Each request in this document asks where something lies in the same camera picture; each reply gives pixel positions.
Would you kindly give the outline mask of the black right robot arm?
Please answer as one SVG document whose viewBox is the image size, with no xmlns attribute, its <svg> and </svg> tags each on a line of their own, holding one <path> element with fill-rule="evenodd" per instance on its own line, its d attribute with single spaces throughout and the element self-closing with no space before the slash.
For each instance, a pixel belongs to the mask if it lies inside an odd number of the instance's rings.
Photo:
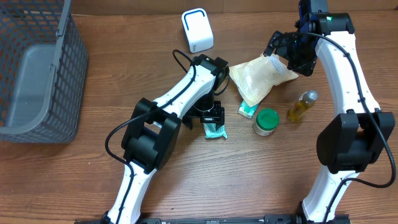
<svg viewBox="0 0 398 224">
<path fill-rule="evenodd" d="M 286 59 L 288 69 L 310 76 L 321 62 L 335 117 L 318 135 L 321 167 L 310 193 L 293 215 L 266 215 L 267 223 L 349 223 L 335 210 L 346 189 L 375 163 L 396 124 L 383 112 L 364 77 L 356 52 L 354 25 L 347 13 L 331 13 L 326 1 L 300 0 L 294 32 L 275 32 L 264 54 Z"/>
</svg>

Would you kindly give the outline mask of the green lid Knorr jar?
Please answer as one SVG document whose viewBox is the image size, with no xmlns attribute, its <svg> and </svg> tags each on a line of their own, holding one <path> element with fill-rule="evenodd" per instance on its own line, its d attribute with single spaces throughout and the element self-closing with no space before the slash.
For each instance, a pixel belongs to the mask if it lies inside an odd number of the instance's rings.
<svg viewBox="0 0 398 224">
<path fill-rule="evenodd" d="M 272 134 L 280 122 L 279 115 L 273 109 L 263 109 L 256 116 L 256 120 L 253 123 L 253 130 L 260 136 L 268 136 Z"/>
</svg>

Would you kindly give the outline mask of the teal wet wipes pack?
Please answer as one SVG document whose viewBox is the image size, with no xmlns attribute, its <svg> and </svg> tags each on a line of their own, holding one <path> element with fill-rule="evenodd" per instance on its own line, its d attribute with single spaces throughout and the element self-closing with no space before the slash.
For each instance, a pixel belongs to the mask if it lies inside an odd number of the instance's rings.
<svg viewBox="0 0 398 224">
<path fill-rule="evenodd" d="M 226 133 L 225 126 L 222 125 L 219 128 L 216 127 L 215 123 L 204 123 L 203 124 L 204 130 L 205 130 L 205 137 L 207 139 L 215 139 L 215 138 L 228 138 L 228 135 Z"/>
</svg>

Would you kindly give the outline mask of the brown Panfree bread bag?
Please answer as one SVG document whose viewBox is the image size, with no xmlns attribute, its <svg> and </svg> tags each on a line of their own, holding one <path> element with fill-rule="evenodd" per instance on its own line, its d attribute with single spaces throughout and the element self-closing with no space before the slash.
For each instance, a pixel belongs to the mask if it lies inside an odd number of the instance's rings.
<svg viewBox="0 0 398 224">
<path fill-rule="evenodd" d="M 288 70 L 275 54 L 261 55 L 249 62 L 232 66 L 229 68 L 229 75 L 250 107 L 259 104 L 273 86 L 299 77 L 295 72 Z"/>
</svg>

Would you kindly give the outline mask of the yellow dish soap bottle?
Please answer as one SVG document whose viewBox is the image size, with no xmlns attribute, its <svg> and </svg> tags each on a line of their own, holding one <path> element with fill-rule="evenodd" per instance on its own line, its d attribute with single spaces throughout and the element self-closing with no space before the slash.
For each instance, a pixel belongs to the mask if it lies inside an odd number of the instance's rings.
<svg viewBox="0 0 398 224">
<path fill-rule="evenodd" d="M 318 92 L 316 90 L 309 90 L 303 93 L 298 101 L 287 112 L 287 118 L 290 121 L 300 121 L 302 116 L 314 106 L 318 100 Z"/>
</svg>

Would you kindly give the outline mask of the small Kleenex tissue pack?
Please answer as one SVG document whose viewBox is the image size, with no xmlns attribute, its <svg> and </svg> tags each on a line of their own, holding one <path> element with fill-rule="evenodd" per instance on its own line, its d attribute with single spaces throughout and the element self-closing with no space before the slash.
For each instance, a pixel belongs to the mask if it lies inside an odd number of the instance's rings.
<svg viewBox="0 0 398 224">
<path fill-rule="evenodd" d="M 252 117 L 254 116 L 258 106 L 259 105 L 249 106 L 243 100 L 242 103 L 239 106 L 238 114 L 240 114 L 240 115 L 242 115 L 242 116 L 244 116 L 246 118 L 252 119 Z"/>
</svg>

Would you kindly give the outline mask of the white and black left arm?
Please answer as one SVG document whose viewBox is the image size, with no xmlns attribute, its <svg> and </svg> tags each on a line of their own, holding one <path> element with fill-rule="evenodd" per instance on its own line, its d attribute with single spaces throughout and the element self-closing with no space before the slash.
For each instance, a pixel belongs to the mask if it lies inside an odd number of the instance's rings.
<svg viewBox="0 0 398 224">
<path fill-rule="evenodd" d="M 183 124 L 191 128 L 192 120 L 199 118 L 216 128 L 224 125 L 224 108 L 214 97 L 229 75 L 228 62 L 204 54 L 189 62 L 185 76 L 171 90 L 153 101 L 139 100 L 131 119 L 108 134 L 106 144 L 117 131 L 126 130 L 121 142 L 124 155 L 116 158 L 124 165 L 124 175 L 115 203 L 101 223 L 139 221 L 149 182 L 169 160 Z"/>
</svg>

